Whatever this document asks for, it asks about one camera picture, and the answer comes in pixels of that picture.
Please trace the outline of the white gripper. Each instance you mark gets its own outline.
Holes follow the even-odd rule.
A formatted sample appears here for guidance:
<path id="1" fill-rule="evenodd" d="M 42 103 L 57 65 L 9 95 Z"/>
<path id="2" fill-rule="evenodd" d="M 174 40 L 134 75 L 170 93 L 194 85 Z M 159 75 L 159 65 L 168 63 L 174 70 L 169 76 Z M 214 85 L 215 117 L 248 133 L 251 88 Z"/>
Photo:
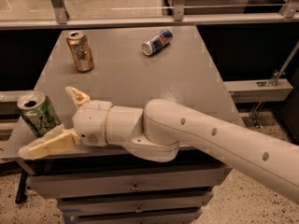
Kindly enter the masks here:
<path id="1" fill-rule="evenodd" d="M 63 124 L 56 126 L 42 137 L 21 147 L 18 154 L 25 160 L 41 159 L 60 154 L 75 148 L 81 142 L 85 146 L 105 147 L 106 122 L 113 104 L 106 101 L 93 100 L 86 93 L 67 86 L 67 96 L 78 108 L 73 116 L 74 129 L 66 129 Z"/>

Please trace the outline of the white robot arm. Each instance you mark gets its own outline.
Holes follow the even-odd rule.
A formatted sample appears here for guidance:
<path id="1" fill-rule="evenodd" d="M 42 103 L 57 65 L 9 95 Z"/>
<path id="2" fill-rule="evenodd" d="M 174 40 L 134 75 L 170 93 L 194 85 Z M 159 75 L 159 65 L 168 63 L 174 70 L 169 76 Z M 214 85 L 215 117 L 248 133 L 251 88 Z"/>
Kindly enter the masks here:
<path id="1" fill-rule="evenodd" d="M 83 144 L 116 145 L 138 158 L 167 162 L 183 143 L 299 203 L 296 145 L 164 99 L 133 108 L 93 100 L 74 87 L 65 91 L 77 109 L 71 129 L 60 122 L 43 92 L 29 91 L 19 98 L 21 117 L 36 135 L 35 141 L 19 149 L 23 159 L 57 155 Z"/>

